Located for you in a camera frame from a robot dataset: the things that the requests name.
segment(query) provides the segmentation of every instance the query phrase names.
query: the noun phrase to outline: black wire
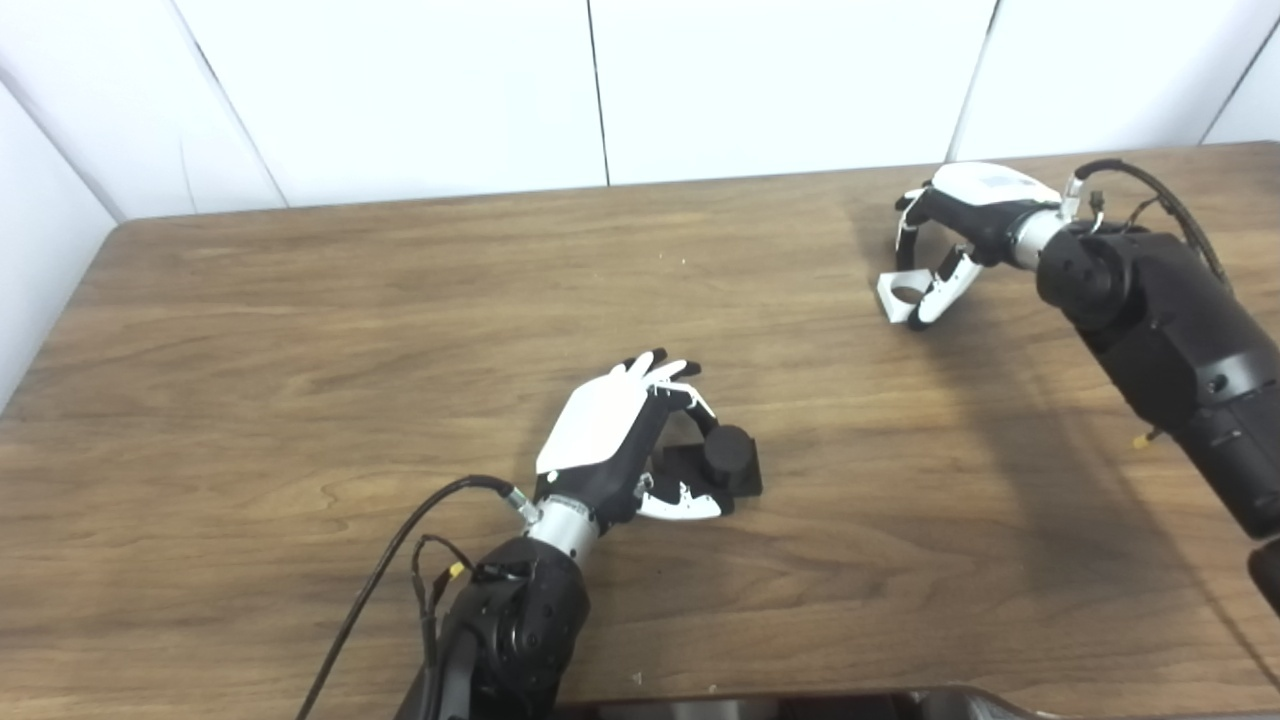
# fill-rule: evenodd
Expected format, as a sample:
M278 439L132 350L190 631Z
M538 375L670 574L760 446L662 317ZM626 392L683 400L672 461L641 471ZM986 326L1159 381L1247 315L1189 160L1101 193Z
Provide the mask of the black wire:
M316 673L316 679L311 683L311 689L307 691L307 697L302 701L302 707L298 708L298 714L294 716L296 720L306 720L307 715L311 714L311 707L315 706L316 698L320 697L320 691L324 688L325 680L329 679L329 673L333 670L334 662L338 661L338 653L342 652L342 646L347 642L347 635L351 634L351 629L356 625L356 620L360 618L360 612L365 609L365 603L369 602L369 597L374 594L374 588L378 587L378 582L383 579L383 574L387 573L387 568L392 564L392 559L396 557L396 551L404 544L404 538L413 530L417 521L426 515L429 510L435 507L445 497L458 492L463 488L480 487L489 488L497 492L500 497L507 497L515 486L506 480L499 480L498 478L492 478L489 475L467 475L453 480L452 483L438 489L431 497L422 501L413 512L410 514L404 524L401 525L396 534L392 536L392 541L387 544L387 550L383 551L383 556L378 559L378 564L374 565L374 571L365 580L365 587L360 589L356 594L356 601L351 606L351 611L347 612L347 618L338 626L338 635L333 639L333 644L329 647L329 652L325 653L324 662L320 664L320 671Z
M1124 173L1138 179L1151 190L1155 190L1156 196L1160 199L1160 205L1166 213L1172 215L1174 219L1178 220L1178 225L1183 228L1183 236L1187 238L1187 245L1189 245L1193 251L1199 252L1201 258L1204 259L1204 264L1208 265L1210 272L1213 273L1213 277L1222 283L1228 292L1231 292L1231 283L1226 279L1226 270L1222 268L1222 263L1217 259L1213 243L1208 241L1208 237L1199 227L1199 223L1197 223L1196 218L1192 217L1190 210L1183 205L1181 200L1178 200L1178 196L1174 195L1174 192L1169 190L1165 183L1156 179L1156 176L1148 173L1147 170L1130 165L1117 158L1085 163L1075 169L1075 177L1084 181L1098 170L1115 170Z
M435 665L435 605L440 601L440 596L444 594L444 587L449 584L449 579L453 577L449 568L445 568L443 573L431 583L431 594L426 594L426 584L422 582L422 569L420 559L422 556L422 547L429 542L438 542L444 547L449 548L453 557L462 562L462 566L467 569L468 573L474 573L476 566L471 562L465 552L458 550L458 546L453 544L440 536L422 536L413 544L413 559L410 561L410 577L413 582L413 594L417 597L417 618L422 624L422 653L426 657L428 665Z
M430 714L430 685L431 674L435 671L435 659L436 659L436 644L435 644L435 605L440 601L440 596L444 594L444 588L449 584L453 578L452 568L445 568L443 573L435 582L431 583L431 594L426 594L426 585L422 583L422 566L420 560L422 557L422 548L429 542L438 542L444 547L449 548L449 552L458 559L468 571L475 571L475 564L467 557L465 552L458 550L458 546L453 544L440 536L422 536L417 538L413 543L413 557L410 560L410 573L413 580L413 594L417 597L417 621L419 629L422 633L422 694L421 705L419 706L419 717L426 720Z
M1133 209L1133 213L1129 213L1129 219L1124 222L1124 229L1121 229L1120 232L1128 232L1129 228L1132 228L1133 225L1135 225L1138 223L1138 217L1142 215L1142 213L1147 208L1151 208L1156 202L1160 202L1160 196L1158 195L1153 195L1153 196L1148 197L1147 200L1143 200L1142 202L1139 202L1138 206Z

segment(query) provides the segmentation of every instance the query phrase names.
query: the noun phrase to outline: wood grain surface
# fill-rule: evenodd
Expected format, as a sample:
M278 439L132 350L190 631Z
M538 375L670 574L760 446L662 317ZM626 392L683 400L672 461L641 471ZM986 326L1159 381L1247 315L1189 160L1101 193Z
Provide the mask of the wood grain surface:
M1280 146L1126 158L1280 336ZM1083 159L1010 164L1057 186ZM765 493L599 543L564 701L1280 710L1251 543L1172 443L1130 448L1146 428L1030 274L988 272L928 333L884 322L892 202L931 174L127 223L0 420L4 715L292 716L408 510L470 471L529 488L572 388L658 345L759 438ZM517 530L488 493L425 527L476 553ZM389 717L415 637L402 557L315 716Z

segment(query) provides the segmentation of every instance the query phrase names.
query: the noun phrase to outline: robotic hand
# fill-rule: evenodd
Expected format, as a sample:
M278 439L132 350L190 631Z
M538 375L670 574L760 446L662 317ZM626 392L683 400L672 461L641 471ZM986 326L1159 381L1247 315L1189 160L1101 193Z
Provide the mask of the robotic hand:
M1125 223L1075 211L1084 181L1129 174L1155 191ZM1153 202L1184 240L1137 225ZM943 165L899 200L899 272L878 292L891 322L928 328L983 266L1036 273L1041 299L1060 309L1134 413L1169 434L1254 539L1280 534L1280 351L1235 300L1212 245L1183 204L1149 173L1121 160L1082 165L1062 195L1001 165ZM936 272L913 270L918 227L936 220L966 241ZM918 304L893 288L922 292ZM1249 570L1280 612L1280 539L1254 551Z
M659 366L664 357L644 352L570 396L538 455L534 501L515 492L524 532L470 568L438 643L434 628L425 637L398 720L547 716L590 610L581 568L595 541L637 514L714 518L732 512L735 496L760 493L755 442L681 382L696 363ZM664 448L646 471L675 413L694 419L703 442Z

